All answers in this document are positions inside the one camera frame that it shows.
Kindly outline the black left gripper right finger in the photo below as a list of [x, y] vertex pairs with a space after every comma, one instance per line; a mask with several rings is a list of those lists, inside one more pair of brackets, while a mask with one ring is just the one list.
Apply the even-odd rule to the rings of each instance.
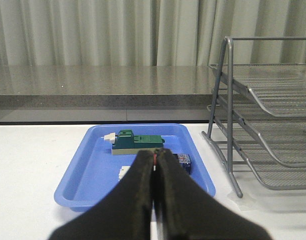
[[154, 206], [161, 240], [269, 240], [258, 224], [206, 193], [166, 148], [156, 152]]

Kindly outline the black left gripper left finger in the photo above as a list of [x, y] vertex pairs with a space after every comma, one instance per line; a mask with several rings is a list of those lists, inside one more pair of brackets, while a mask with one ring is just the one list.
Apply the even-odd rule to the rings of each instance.
[[154, 154], [137, 153], [130, 169], [100, 202], [57, 228], [51, 240], [148, 240]]

